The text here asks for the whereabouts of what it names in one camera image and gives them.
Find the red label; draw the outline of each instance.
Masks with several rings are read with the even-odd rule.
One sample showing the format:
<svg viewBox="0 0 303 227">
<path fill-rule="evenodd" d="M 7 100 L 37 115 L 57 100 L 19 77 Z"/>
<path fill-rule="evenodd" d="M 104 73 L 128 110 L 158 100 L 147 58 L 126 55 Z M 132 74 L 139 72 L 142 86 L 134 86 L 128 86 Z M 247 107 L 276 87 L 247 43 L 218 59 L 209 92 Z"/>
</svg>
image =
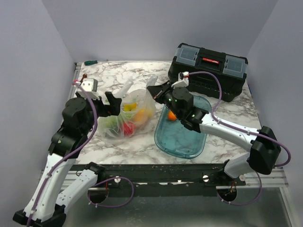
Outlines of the red label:
<svg viewBox="0 0 303 227">
<path fill-rule="evenodd" d="M 216 64 L 219 64 L 220 62 L 219 61 L 216 61 L 216 60 L 213 60 L 213 59 L 209 59 L 209 58 L 202 58 L 202 60 L 204 61 L 209 61 L 211 63 L 216 63 Z"/>
</svg>

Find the black toolbox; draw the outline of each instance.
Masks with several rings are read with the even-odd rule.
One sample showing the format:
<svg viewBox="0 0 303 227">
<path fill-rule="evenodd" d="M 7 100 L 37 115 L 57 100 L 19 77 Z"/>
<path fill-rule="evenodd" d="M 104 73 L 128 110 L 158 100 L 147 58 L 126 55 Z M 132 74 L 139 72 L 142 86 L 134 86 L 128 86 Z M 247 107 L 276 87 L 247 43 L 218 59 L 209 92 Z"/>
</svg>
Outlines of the black toolbox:
<svg viewBox="0 0 303 227">
<path fill-rule="evenodd" d="M 222 100 L 231 102 L 242 92 L 246 79 L 246 58 L 221 52 L 207 50 L 187 44 L 180 44 L 169 69 L 171 82 L 178 80 L 180 72 L 207 71 L 214 74 L 222 87 Z M 209 75 L 193 75 L 189 77 L 189 91 L 219 98 L 219 88 Z"/>
</svg>

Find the red fruit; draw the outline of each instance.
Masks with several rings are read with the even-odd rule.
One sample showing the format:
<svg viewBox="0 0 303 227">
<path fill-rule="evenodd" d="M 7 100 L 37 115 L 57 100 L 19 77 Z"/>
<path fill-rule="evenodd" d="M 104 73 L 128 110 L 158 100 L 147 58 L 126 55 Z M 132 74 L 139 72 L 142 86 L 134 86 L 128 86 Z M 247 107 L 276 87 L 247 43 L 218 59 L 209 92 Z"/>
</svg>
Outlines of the red fruit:
<svg viewBox="0 0 303 227">
<path fill-rule="evenodd" d="M 123 122 L 124 135 L 132 136 L 135 131 L 135 125 L 132 122 Z"/>
</svg>

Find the marble countertop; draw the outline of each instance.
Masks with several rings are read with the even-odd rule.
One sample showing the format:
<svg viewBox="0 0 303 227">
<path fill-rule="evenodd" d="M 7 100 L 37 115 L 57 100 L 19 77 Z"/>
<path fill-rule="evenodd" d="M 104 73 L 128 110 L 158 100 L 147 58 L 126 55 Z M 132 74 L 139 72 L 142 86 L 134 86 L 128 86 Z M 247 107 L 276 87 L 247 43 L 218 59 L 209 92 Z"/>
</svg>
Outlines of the marble countertop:
<svg viewBox="0 0 303 227">
<path fill-rule="evenodd" d="M 82 65 L 80 78 L 87 73 L 88 78 L 98 80 L 98 92 L 101 96 L 105 91 L 117 92 L 129 79 L 134 79 L 134 85 L 129 92 L 145 88 L 146 82 L 152 75 L 158 76 L 157 84 L 168 80 L 169 61 L 136 61 L 136 62 L 100 62 L 95 65 Z M 217 99 L 203 96 L 213 106 Z M 136 135 L 124 142 L 109 142 L 102 140 L 100 133 L 96 133 L 88 145 L 81 151 L 77 164 L 87 164 L 91 161 L 98 164 L 196 164 L 196 163 L 223 163 L 227 159 L 233 159 L 245 151 L 219 137 L 207 135 L 205 147 L 201 155 L 194 159 L 182 159 L 170 156 L 161 151 L 154 141 L 154 133 L 157 127 L 163 105 L 156 104 L 157 112 L 153 119 Z M 232 102 L 222 101 L 216 111 L 216 115 L 222 119 L 260 128 L 257 111 L 253 104 L 247 83 L 243 92 Z"/>
</svg>

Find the gray floor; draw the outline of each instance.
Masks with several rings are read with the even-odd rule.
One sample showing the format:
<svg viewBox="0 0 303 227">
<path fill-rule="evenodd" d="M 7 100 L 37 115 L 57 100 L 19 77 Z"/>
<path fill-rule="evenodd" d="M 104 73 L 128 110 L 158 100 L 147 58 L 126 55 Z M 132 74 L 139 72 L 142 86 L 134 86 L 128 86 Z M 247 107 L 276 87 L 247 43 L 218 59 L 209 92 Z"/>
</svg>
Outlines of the gray floor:
<svg viewBox="0 0 303 227">
<path fill-rule="evenodd" d="M 257 189 L 238 190 L 237 202 L 253 198 Z M 119 204 L 126 198 L 109 198 Z M 134 198 L 116 208 L 88 206 L 82 196 L 68 213 L 64 227 L 290 227 L 278 188 L 264 189 L 260 200 L 244 207 L 216 197 Z"/>
</svg>

